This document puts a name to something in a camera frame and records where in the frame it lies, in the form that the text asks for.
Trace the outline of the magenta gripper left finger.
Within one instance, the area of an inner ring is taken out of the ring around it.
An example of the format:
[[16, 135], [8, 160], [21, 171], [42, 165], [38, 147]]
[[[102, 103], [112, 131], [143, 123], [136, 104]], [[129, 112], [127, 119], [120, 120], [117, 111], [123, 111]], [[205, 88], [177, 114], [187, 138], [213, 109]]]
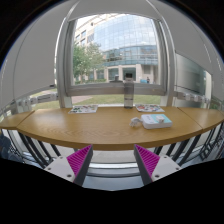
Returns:
[[75, 184], [83, 185], [92, 156], [93, 146], [88, 145], [67, 157], [67, 161], [75, 175]]

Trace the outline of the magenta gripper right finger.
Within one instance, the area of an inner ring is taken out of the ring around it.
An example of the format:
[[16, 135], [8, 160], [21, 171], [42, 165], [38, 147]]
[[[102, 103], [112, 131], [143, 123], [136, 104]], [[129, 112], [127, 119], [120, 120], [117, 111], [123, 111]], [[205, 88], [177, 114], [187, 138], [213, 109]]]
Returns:
[[152, 182], [152, 173], [154, 172], [160, 157], [157, 154], [145, 149], [137, 144], [134, 145], [134, 156], [140, 171], [144, 185]]

